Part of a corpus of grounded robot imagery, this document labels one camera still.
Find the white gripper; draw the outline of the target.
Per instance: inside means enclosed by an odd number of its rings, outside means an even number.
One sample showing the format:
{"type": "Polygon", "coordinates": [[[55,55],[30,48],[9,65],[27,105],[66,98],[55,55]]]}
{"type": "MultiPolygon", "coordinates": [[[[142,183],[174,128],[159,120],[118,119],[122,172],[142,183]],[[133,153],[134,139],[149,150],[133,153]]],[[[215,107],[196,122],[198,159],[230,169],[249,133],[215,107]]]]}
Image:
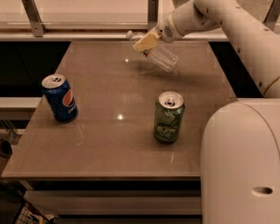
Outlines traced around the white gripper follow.
{"type": "MultiPolygon", "coordinates": [[[[175,10],[162,17],[156,25],[156,30],[161,40],[166,43],[173,43],[184,36],[175,10]]],[[[133,48],[138,52],[154,49],[159,45],[159,36],[154,33],[135,34],[133,40],[133,48]]]]}

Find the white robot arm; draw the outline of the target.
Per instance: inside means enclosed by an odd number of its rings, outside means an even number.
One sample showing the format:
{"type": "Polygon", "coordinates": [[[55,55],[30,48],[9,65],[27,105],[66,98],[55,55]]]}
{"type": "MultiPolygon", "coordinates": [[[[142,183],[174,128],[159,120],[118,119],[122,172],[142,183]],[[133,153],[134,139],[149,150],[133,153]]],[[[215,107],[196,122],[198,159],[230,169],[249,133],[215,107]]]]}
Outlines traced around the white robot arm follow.
{"type": "Polygon", "coordinates": [[[221,28],[261,96],[220,108],[201,144],[203,224],[280,224],[280,36],[236,0],[189,0],[134,49],[221,28]]]}

